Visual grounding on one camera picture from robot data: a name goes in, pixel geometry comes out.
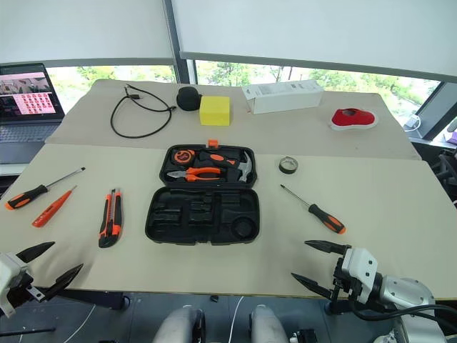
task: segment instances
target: red shoe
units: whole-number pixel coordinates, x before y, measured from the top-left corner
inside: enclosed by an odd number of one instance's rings
[[[341,131],[347,129],[370,129],[378,123],[378,118],[361,109],[337,109],[331,119],[330,127]]]

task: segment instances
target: white cable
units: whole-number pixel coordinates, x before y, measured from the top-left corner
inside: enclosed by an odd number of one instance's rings
[[[241,297],[240,300],[238,300],[238,304],[236,304],[235,313],[233,313],[233,319],[231,320],[230,336],[228,337],[228,343],[231,342],[231,334],[233,333],[233,324],[235,324],[236,313],[238,311],[238,306],[240,306],[240,302],[243,299],[244,299],[244,297]]]
[[[65,340],[64,343],[67,343],[70,339],[73,338],[73,336],[74,336],[75,334],[78,333],[79,330],[81,330],[81,328],[85,325],[85,323],[87,322],[87,319],[89,319],[89,317],[91,316],[91,314],[92,314],[92,312],[93,312],[94,310],[95,310],[95,304],[93,305],[91,311],[89,312],[89,314],[87,315],[87,317],[86,317],[85,320],[83,321],[83,324],[81,324],[81,326],[80,326],[73,334],[71,334],[71,336],[70,336],[69,338],[67,338],[67,339]]]
[[[419,116],[418,116],[418,120],[419,120],[419,124],[414,129],[405,130],[405,132],[411,132],[411,131],[417,130],[419,128],[419,126],[422,124],[421,118]]]

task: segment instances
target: white box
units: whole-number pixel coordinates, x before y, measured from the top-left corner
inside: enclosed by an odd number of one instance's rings
[[[253,114],[316,107],[323,92],[316,80],[251,84],[242,88]]]

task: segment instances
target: black cable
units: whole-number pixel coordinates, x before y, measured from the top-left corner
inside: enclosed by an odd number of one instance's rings
[[[166,109],[150,109],[149,107],[141,105],[140,103],[138,103],[136,101],[137,99],[140,99],[140,96],[138,94],[129,94],[129,92],[127,91],[128,88],[132,88],[132,89],[135,89],[136,91],[141,91],[141,92],[143,92],[145,94],[153,96],[154,98],[159,100],[162,104],[164,104],[166,106]],[[124,90],[126,92],[126,95],[121,100],[119,100],[119,102],[116,104],[116,106],[113,109],[113,112],[111,113],[111,118],[109,119],[109,124],[111,125],[111,128],[113,129],[115,134],[117,134],[118,136],[121,136],[123,138],[130,138],[130,139],[144,138],[144,137],[152,136],[153,134],[156,134],[157,132],[161,131],[170,122],[170,120],[171,120],[171,112],[176,108],[176,106],[169,106],[164,100],[160,99],[158,96],[156,96],[156,95],[154,95],[154,94],[152,94],[152,93],[150,93],[148,91],[145,91],[143,89],[133,87],[130,84],[127,84],[127,86],[124,88]],[[114,127],[113,121],[114,121],[114,114],[116,113],[117,109],[122,104],[122,102],[124,102],[125,99],[132,100],[136,105],[140,106],[142,109],[147,109],[148,111],[152,111],[152,112],[156,112],[156,113],[168,112],[169,113],[169,117],[168,117],[168,119],[165,121],[165,123],[162,126],[160,126],[157,130],[152,131],[152,132],[150,132],[148,134],[140,134],[138,136],[129,136],[129,135],[126,135],[126,134],[121,134]]]
[[[430,314],[425,314],[421,313],[421,311],[426,311],[429,309],[440,309],[443,311],[450,312],[454,315],[457,315],[457,310],[453,309],[452,307],[446,306],[446,305],[437,305],[437,304],[430,304],[430,305],[421,305],[421,306],[414,306],[410,307],[408,309],[398,309],[389,313],[385,314],[378,314],[378,315],[366,315],[361,313],[360,311],[357,310],[356,304],[353,300],[349,300],[349,307],[351,308],[351,311],[360,319],[366,320],[367,322],[378,322],[381,320],[387,320],[387,319],[393,319],[396,317],[401,317],[407,314],[412,314],[418,317],[423,317],[427,318],[430,320],[433,320],[439,324],[442,324],[443,326],[447,327],[448,329],[451,329],[453,332],[457,333],[457,327],[452,325],[451,323],[447,322],[445,319],[438,318],[435,316],[431,316]]]

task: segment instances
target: toolbox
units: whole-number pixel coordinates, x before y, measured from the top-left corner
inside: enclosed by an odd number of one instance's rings
[[[160,171],[146,236],[158,243],[249,243],[258,235],[254,153],[240,146],[175,145]]]

